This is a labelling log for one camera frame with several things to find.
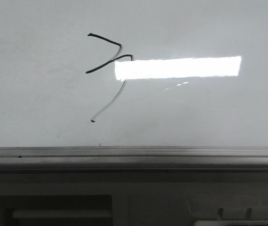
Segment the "grey aluminium whiteboard frame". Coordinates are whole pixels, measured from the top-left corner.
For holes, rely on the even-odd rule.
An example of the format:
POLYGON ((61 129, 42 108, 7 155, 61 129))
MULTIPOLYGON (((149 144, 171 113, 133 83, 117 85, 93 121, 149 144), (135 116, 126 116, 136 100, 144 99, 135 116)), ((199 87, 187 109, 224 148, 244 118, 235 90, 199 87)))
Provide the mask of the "grey aluminium whiteboard frame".
POLYGON ((268 146, 0 147, 0 172, 268 170, 268 146))

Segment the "white whiteboard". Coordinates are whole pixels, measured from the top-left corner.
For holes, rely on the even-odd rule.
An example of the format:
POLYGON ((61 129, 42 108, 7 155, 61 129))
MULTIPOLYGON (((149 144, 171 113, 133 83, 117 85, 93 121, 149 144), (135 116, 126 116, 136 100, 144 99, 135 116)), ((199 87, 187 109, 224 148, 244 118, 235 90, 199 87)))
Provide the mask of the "white whiteboard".
POLYGON ((268 0, 0 0, 0 146, 268 146, 268 0))

